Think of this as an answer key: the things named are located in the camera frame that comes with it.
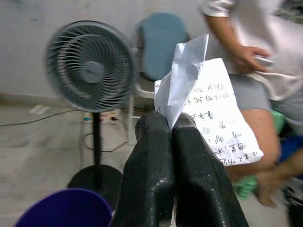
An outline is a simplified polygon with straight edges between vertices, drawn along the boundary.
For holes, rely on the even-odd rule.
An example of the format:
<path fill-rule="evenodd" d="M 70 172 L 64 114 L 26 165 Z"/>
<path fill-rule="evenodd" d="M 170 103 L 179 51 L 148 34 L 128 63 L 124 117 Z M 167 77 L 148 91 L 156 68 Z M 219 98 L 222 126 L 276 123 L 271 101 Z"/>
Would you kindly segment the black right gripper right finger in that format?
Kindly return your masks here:
<path fill-rule="evenodd" d="M 171 132 L 178 227 L 247 227 L 248 222 L 223 164 L 193 118 L 182 113 Z"/>

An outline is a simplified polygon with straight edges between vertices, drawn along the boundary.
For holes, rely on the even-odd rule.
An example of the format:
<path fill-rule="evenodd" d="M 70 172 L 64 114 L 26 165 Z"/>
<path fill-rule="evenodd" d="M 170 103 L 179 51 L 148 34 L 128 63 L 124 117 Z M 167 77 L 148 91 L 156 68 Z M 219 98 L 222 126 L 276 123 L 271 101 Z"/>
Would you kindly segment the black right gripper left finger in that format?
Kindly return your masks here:
<path fill-rule="evenodd" d="M 125 163 L 113 227 L 169 227 L 174 167 L 166 118 L 151 111 L 135 126 L 137 143 Z"/>

